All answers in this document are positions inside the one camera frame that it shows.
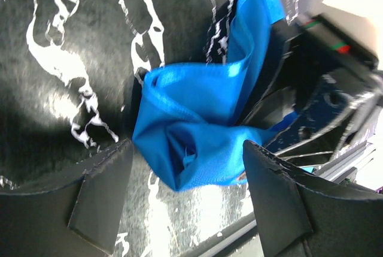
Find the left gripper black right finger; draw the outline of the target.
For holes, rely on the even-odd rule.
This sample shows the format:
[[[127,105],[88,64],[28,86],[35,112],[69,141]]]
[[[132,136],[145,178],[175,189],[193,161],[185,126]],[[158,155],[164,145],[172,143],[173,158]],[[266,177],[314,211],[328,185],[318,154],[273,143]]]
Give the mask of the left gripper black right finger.
[[[339,185],[252,141],[243,160],[265,256],[382,256],[382,195]]]

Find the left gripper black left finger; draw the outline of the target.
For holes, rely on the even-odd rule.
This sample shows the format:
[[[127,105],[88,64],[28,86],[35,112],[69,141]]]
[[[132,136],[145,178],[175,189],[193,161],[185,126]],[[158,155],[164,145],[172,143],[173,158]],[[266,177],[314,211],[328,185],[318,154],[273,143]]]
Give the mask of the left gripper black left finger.
[[[110,256],[132,168],[125,139],[18,189],[1,191],[1,256]]]

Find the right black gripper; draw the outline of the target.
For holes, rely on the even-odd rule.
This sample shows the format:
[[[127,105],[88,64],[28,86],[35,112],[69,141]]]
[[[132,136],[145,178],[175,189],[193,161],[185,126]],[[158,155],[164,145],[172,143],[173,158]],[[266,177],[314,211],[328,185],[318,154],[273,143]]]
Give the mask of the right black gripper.
[[[378,58],[322,15],[303,14],[270,88],[255,86],[239,125],[271,128],[296,118],[266,149],[288,161],[332,161],[356,142],[382,96]]]

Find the blue cloth napkin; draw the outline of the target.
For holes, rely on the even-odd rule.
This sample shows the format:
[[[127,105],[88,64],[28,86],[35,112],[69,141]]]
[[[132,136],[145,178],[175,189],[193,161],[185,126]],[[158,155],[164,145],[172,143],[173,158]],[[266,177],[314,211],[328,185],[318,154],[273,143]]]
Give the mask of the blue cloth napkin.
[[[296,119],[266,129],[236,121],[259,79],[271,27],[284,19],[281,0],[238,0],[227,63],[180,63],[145,75],[133,142],[173,191],[239,183],[243,143],[264,145]]]

